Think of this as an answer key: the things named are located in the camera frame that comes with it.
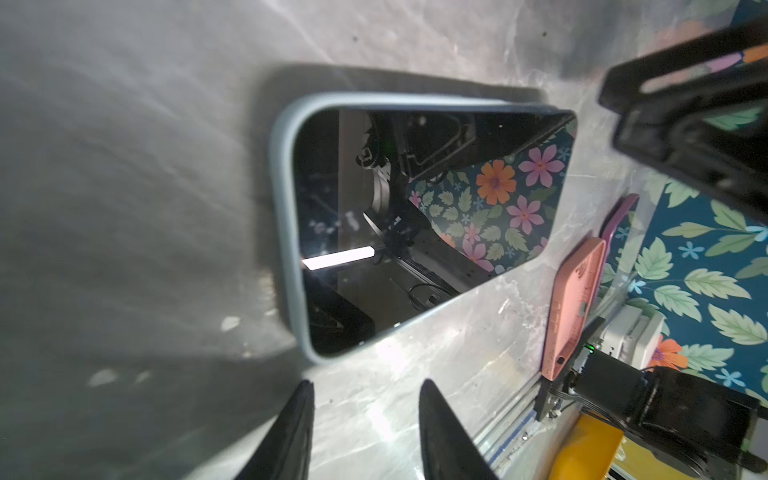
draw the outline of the pink flower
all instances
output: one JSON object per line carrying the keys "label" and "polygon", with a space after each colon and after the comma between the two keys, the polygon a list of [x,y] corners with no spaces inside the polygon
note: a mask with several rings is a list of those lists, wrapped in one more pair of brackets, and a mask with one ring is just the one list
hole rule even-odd
{"label": "pink flower", "polygon": [[565,164],[559,160],[552,160],[554,155],[558,152],[558,148],[554,145],[550,145],[544,150],[542,155],[538,148],[532,148],[528,151],[528,156],[533,161],[524,161],[520,164],[520,170],[524,172],[531,172],[525,178],[525,184],[529,187],[535,185],[539,178],[541,178],[541,184],[545,187],[552,186],[552,176],[549,172],[559,172],[565,168]]}
{"label": "pink flower", "polygon": [[485,257],[485,243],[478,243],[475,245],[475,249],[473,250],[472,244],[469,243],[469,240],[464,240],[462,246],[464,247],[465,257],[477,263],[483,270],[488,272],[493,271],[493,265],[491,265],[491,262],[483,258]]}
{"label": "pink flower", "polygon": [[531,203],[522,195],[518,197],[518,206],[507,207],[507,211],[512,215],[512,220],[509,221],[509,226],[512,228],[523,226],[523,231],[526,235],[530,234],[533,230],[531,223],[534,225],[541,225],[544,223],[544,219],[541,215],[537,214],[541,202],[534,200]]}
{"label": "pink flower", "polygon": [[414,207],[418,207],[419,204],[422,202],[422,198],[419,196],[419,192],[416,190],[411,192],[411,197],[408,199],[411,201]]}
{"label": "pink flower", "polygon": [[536,247],[533,247],[533,251],[536,252],[537,255],[540,255],[541,252],[544,251],[544,248],[547,247],[547,243],[549,243],[549,240],[542,237],[541,238],[541,245],[537,245]]}
{"label": "pink flower", "polygon": [[464,231],[466,232],[466,235],[464,235],[464,238],[466,240],[469,240],[470,245],[480,240],[480,229],[475,227],[474,223],[470,223],[469,227],[464,227]]}

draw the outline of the green leaf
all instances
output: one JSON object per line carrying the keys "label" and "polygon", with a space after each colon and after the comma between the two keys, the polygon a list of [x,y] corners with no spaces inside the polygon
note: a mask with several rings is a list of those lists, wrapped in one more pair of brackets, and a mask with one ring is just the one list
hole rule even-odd
{"label": "green leaf", "polygon": [[650,248],[644,248],[634,264],[637,275],[646,280],[661,280],[667,278],[672,268],[672,253],[667,252],[664,242],[656,237]]}
{"label": "green leaf", "polygon": [[[768,365],[764,365],[763,368],[760,369],[760,373],[768,374]],[[768,375],[763,377],[763,381],[760,383],[760,386],[763,387],[763,391],[765,393],[768,393]]]}
{"label": "green leaf", "polygon": [[442,213],[442,207],[438,204],[434,204],[429,208],[429,214],[433,217],[437,217],[439,214]]}
{"label": "green leaf", "polygon": [[725,366],[725,361],[733,356],[733,349],[716,349],[711,345],[683,345],[680,354],[688,358],[688,368],[697,371],[715,370]]}
{"label": "green leaf", "polygon": [[447,190],[438,195],[437,198],[439,198],[446,206],[453,205],[453,194]]}
{"label": "green leaf", "polygon": [[494,243],[488,248],[488,254],[485,255],[486,260],[498,260],[504,255],[504,247],[500,243]]}
{"label": "green leaf", "polygon": [[547,200],[549,197],[551,197],[552,194],[556,191],[558,191],[557,187],[537,188],[528,195],[528,201],[532,202],[534,200],[539,200],[543,202],[544,200]]}
{"label": "green leaf", "polygon": [[741,212],[730,209],[717,200],[712,200],[710,206],[712,213],[715,214],[715,221],[720,225],[746,232],[746,220]]}
{"label": "green leaf", "polygon": [[714,230],[707,225],[699,225],[693,222],[683,222],[679,227],[672,227],[668,230],[661,232],[662,235],[667,237],[684,237],[684,238],[696,238],[705,233],[709,233]]}
{"label": "green leaf", "polygon": [[470,221],[475,224],[475,227],[480,228],[485,225],[489,212],[490,210],[478,210],[472,215],[472,219]]}
{"label": "green leaf", "polygon": [[432,199],[435,198],[435,191],[430,190],[429,192],[425,193],[422,197],[422,205],[424,207],[429,207],[429,205],[432,204]]}
{"label": "green leaf", "polygon": [[458,207],[462,209],[462,212],[469,211],[472,208],[472,194],[469,192],[470,187],[464,190],[464,193],[458,198]]}
{"label": "green leaf", "polygon": [[480,237],[485,238],[489,242],[496,241],[502,238],[502,229],[500,229],[495,225],[491,225],[490,227],[485,229],[485,232],[481,233]]}
{"label": "green leaf", "polygon": [[648,173],[648,178],[645,180],[643,189],[648,192],[648,198],[654,203],[659,203],[659,198],[664,192],[664,186],[670,182],[670,178],[667,175],[661,174],[655,170]]}
{"label": "green leaf", "polygon": [[461,225],[459,222],[451,223],[448,225],[448,228],[445,229],[445,232],[451,237],[463,237],[464,225]]}
{"label": "green leaf", "polygon": [[502,211],[504,211],[504,208],[501,204],[496,204],[493,206],[490,212],[488,212],[488,218],[499,218],[502,215]]}
{"label": "green leaf", "polygon": [[721,308],[710,304],[710,315],[714,318],[712,324],[720,333],[728,336],[739,345],[759,345],[768,341],[768,332],[760,323],[755,322],[746,315],[739,314],[736,310],[726,312]]}
{"label": "green leaf", "polygon": [[507,240],[509,246],[515,250],[521,250],[523,252],[528,251],[528,245],[525,244],[525,237],[523,237],[520,230],[516,228],[507,229],[507,233],[504,234],[504,240]]}
{"label": "green leaf", "polygon": [[726,235],[725,237],[721,237],[717,243],[711,246],[710,249],[704,253],[704,256],[716,257],[728,252],[743,252],[753,243],[755,243],[755,235],[752,233],[748,233],[747,235]]}
{"label": "green leaf", "polygon": [[454,221],[454,220],[456,220],[458,218],[458,210],[456,210],[456,207],[446,208],[445,212],[442,215],[442,217],[446,218],[446,219],[448,219],[448,220],[450,220],[452,222],[452,221]]}
{"label": "green leaf", "polygon": [[677,285],[663,285],[658,287],[654,290],[654,298],[659,305],[667,310],[675,312],[677,315],[685,315],[697,322],[701,321],[701,312],[696,308],[699,303],[690,298],[690,293],[681,290]]}
{"label": "green leaf", "polygon": [[750,389],[744,389],[744,393],[746,393],[748,396],[754,399],[760,400],[760,405],[768,408],[768,399],[760,395],[758,392],[755,392],[754,390],[750,390]]}
{"label": "green leaf", "polygon": [[694,293],[718,298],[738,296],[749,298],[752,296],[742,287],[736,285],[736,279],[723,275],[723,272],[709,271],[706,268],[697,268],[685,276],[685,284]]}
{"label": "green leaf", "polygon": [[639,308],[640,310],[643,310],[643,316],[647,316],[648,318],[651,318],[652,316],[656,315],[656,312],[659,311],[659,307],[654,305],[653,303],[649,302],[647,299],[636,296],[634,298],[630,298],[626,302],[629,306],[635,306]]}
{"label": "green leaf", "polygon": [[760,116],[760,112],[763,111],[760,107],[750,108],[749,110],[742,110],[728,115],[719,115],[717,117],[705,118],[708,124],[713,127],[718,127],[721,130],[733,131],[738,130],[743,125],[748,125],[757,120]]}
{"label": "green leaf", "polygon": [[616,278],[616,270],[614,270],[613,266],[610,263],[606,263],[603,266],[603,278],[600,281],[600,283],[613,282],[614,278]]}
{"label": "green leaf", "polygon": [[670,195],[670,203],[667,208],[677,207],[685,200],[699,196],[698,190],[688,187],[686,184],[682,184],[677,180],[672,180],[667,184],[667,188],[664,192]]}
{"label": "green leaf", "polygon": [[736,278],[752,278],[753,276],[768,276],[768,257],[758,257],[752,259],[752,264],[745,266],[736,272]]}
{"label": "green leaf", "polygon": [[693,376],[697,376],[697,377],[699,377],[700,379],[705,379],[705,380],[709,380],[709,381],[710,381],[710,382],[712,382],[712,383],[717,383],[717,382],[715,382],[714,380],[712,380],[710,377],[708,377],[708,376],[704,375],[702,372],[699,372],[698,370],[694,370],[694,369],[682,369],[682,370],[680,371],[680,373],[685,373],[686,375],[693,375]]}
{"label": "green leaf", "polygon": [[549,220],[554,220],[554,215],[557,213],[557,210],[550,207],[549,205],[544,205],[544,216],[547,217]]}

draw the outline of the gray surface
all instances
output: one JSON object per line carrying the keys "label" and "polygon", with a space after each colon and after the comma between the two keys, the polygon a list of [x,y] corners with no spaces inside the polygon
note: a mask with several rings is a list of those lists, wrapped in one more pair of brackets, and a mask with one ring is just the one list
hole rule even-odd
{"label": "gray surface", "polygon": [[[2,2],[3,478],[228,478],[301,376],[311,478],[418,478],[424,377],[477,432],[537,372],[555,269],[632,169],[601,74],[685,3]],[[275,290],[280,109],[347,88],[538,96],[324,65],[540,88],[580,134],[542,257],[308,370]]]}

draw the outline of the floral background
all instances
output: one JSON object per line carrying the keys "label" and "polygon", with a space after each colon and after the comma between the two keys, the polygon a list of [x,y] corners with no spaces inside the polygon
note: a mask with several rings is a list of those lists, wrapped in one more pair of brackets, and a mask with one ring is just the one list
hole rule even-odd
{"label": "floral background", "polygon": [[411,202],[451,247],[497,275],[547,246],[576,120],[537,147],[410,185]]}
{"label": "floral background", "polygon": [[[646,189],[661,199],[632,269],[627,303],[667,317],[651,365],[722,383],[768,405],[768,227],[661,174]],[[619,256],[631,218],[614,237],[603,284],[622,275]]]}

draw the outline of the pink phone case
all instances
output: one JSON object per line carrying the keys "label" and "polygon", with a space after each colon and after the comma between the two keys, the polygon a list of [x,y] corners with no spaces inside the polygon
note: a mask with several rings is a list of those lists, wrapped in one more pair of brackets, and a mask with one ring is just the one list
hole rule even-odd
{"label": "pink phone case", "polygon": [[541,374],[546,379],[554,380],[576,350],[594,291],[598,288],[598,272],[604,256],[605,240],[587,238],[563,263],[554,278],[541,364]]}

